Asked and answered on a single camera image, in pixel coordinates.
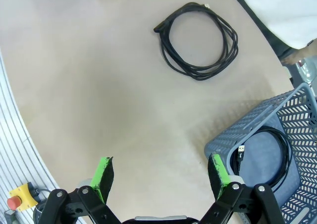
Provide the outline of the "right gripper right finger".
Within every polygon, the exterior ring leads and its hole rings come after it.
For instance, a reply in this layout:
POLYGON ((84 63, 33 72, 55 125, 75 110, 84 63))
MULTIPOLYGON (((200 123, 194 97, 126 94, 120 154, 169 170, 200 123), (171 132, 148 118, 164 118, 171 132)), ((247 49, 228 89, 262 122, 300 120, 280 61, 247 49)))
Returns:
POLYGON ((226 224, 234 213, 244 214, 250 224, 283 224, 285 220, 270 186, 248 187, 232 181, 218 154, 208 160, 208 175, 215 202, 200 224, 226 224))

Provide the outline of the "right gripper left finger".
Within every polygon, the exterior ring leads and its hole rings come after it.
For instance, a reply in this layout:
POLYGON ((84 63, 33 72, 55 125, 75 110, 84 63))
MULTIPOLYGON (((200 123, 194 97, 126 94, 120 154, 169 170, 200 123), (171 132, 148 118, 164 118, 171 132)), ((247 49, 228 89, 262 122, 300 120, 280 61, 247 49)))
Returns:
POLYGON ((68 193, 64 189, 50 192, 40 224, 75 224, 88 216, 95 224, 119 224, 120 220, 106 205, 114 179, 112 157, 103 157, 88 185, 68 193))

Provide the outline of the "person's left hand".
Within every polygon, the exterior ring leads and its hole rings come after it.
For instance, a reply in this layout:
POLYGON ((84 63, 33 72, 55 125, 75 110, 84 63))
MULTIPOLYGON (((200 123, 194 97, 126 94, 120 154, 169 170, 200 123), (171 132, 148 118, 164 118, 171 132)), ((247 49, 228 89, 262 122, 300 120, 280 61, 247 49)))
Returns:
POLYGON ((306 57, 315 56, 316 54, 317 54, 316 47, 309 45, 287 56, 281 62, 285 64, 295 64, 306 57))

